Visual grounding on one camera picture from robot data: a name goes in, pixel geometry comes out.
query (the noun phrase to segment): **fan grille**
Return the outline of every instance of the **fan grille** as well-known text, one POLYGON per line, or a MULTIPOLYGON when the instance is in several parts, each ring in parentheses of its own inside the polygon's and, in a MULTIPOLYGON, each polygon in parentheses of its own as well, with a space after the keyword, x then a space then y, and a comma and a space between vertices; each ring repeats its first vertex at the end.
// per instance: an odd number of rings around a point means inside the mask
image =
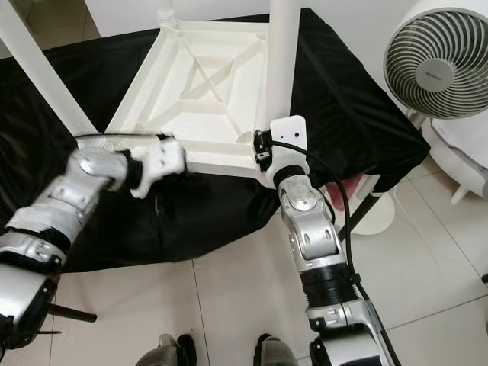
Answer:
POLYGON ((488 108, 488 24, 459 11, 417 18, 391 41, 385 73, 392 92, 422 114, 479 113, 488 108))

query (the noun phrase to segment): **black fabric cover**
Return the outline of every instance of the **black fabric cover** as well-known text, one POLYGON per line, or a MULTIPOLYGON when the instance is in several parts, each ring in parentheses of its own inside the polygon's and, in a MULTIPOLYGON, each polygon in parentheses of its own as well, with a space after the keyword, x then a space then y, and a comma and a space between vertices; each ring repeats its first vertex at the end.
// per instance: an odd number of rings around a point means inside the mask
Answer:
MULTIPOLYGON (((239 18, 268 21, 267 15, 239 18)), ((45 52, 93 124, 103 131, 158 30, 45 52)), ((307 120, 309 150, 343 178, 381 174, 393 187, 429 146, 337 34, 310 9, 300 21, 292 114, 307 120)), ((64 169, 75 141, 13 59, 0 60, 0 225, 64 169)), ((327 172, 310 162, 321 185, 327 172)), ((196 258, 262 228, 279 207, 275 191, 247 178, 185 174, 164 179, 145 200, 101 195, 65 271, 196 258)))

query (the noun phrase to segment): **electric fan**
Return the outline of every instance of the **electric fan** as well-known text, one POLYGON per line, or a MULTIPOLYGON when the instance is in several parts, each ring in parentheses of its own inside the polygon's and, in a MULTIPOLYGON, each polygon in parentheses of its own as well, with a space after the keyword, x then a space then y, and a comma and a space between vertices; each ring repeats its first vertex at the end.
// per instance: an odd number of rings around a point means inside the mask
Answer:
POLYGON ((384 74, 432 158, 468 191, 488 197, 488 2, 420 1, 402 20, 384 74))

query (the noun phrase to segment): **white tile floor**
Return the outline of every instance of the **white tile floor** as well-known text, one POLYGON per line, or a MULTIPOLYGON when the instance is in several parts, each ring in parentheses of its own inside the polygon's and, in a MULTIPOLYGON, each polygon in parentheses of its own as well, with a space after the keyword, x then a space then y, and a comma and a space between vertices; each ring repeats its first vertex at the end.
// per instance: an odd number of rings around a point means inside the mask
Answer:
MULTIPOLYGON (((43 49, 99 37, 82 0, 36 2, 27 21, 43 49)), ((455 188, 428 158, 396 190, 419 228, 396 203, 386 232, 353 236, 356 267, 405 366, 488 364, 488 289, 480 280, 488 273, 488 202, 469 194, 452 206, 455 188)), ((63 334, 38 336, 9 352, 4 366, 131 366, 162 332, 191 333, 199 365, 249 364, 263 332, 310 365, 314 334, 279 216, 194 261, 63 275, 56 302, 99 319, 50 316, 44 329, 63 334)))

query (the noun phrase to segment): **black stand leg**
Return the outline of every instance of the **black stand leg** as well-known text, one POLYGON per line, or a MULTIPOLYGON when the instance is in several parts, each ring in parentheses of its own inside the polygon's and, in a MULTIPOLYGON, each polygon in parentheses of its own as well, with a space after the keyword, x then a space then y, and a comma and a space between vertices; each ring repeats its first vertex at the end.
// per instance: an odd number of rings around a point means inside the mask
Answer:
MULTIPOLYGON (((369 210, 378 202, 381 196, 371 196, 369 194, 359 205, 359 207, 354 211, 351 217, 351 231, 358 225, 359 221, 363 220, 363 217, 369 212, 369 210)), ((342 242, 345 238, 344 228, 339 232, 339 241, 342 242)))
POLYGON ((49 306, 49 314, 87 323, 94 323, 97 320, 97 316, 95 314, 85 313, 79 310, 69 309, 68 307, 61 307, 60 305, 54 304, 49 306))

